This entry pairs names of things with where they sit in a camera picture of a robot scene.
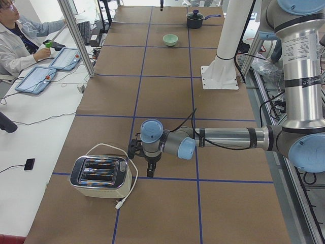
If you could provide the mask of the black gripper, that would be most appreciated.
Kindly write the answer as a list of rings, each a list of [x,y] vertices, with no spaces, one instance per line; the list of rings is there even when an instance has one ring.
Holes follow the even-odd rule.
[[[161,153],[156,154],[155,156],[146,155],[142,146],[142,140],[140,139],[140,133],[136,133],[135,139],[130,141],[127,156],[130,160],[132,160],[134,156],[145,158],[145,160],[148,162],[147,177],[154,177],[155,164],[152,162],[158,162],[161,159]]]

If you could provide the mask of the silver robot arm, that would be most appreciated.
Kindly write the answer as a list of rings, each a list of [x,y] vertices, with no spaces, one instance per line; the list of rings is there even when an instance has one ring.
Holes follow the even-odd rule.
[[[324,1],[263,1],[261,27],[282,44],[286,121],[260,128],[187,128],[165,130],[160,121],[142,123],[140,138],[129,143],[130,159],[148,162],[154,176],[162,153],[192,158],[195,147],[232,150],[262,148],[288,158],[307,172],[324,171],[324,117],[318,30],[324,24]]]

